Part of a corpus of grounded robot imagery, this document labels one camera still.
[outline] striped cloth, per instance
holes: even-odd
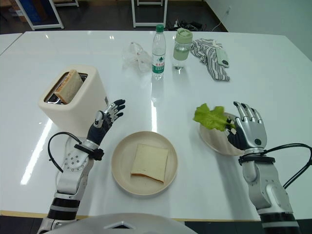
[[[230,81],[230,77],[226,74],[224,67],[217,62],[216,47],[222,48],[222,45],[217,44],[213,39],[198,39],[192,42],[191,53],[206,64],[214,80]]]

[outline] plastic bottle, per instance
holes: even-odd
[[[164,26],[162,24],[157,25],[152,46],[152,73],[156,79],[163,77],[165,69],[166,39],[163,32]]]

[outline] lettuce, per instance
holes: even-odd
[[[211,111],[206,103],[196,108],[193,118],[194,121],[201,123],[208,129],[216,128],[222,132],[225,131],[226,125],[230,125],[231,128],[235,128],[235,125],[228,123],[227,119],[228,117],[224,115],[223,106],[216,106]]]

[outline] white bread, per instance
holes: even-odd
[[[132,165],[132,176],[147,176],[164,182],[168,149],[138,144]]]
[[[54,94],[61,99],[64,104],[73,100],[74,96],[82,86],[83,81],[76,70],[70,70],[62,84],[56,89]]]

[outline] bottle label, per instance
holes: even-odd
[[[164,69],[165,69],[165,54],[163,55],[153,54],[152,71],[154,73],[160,74],[164,72]]]

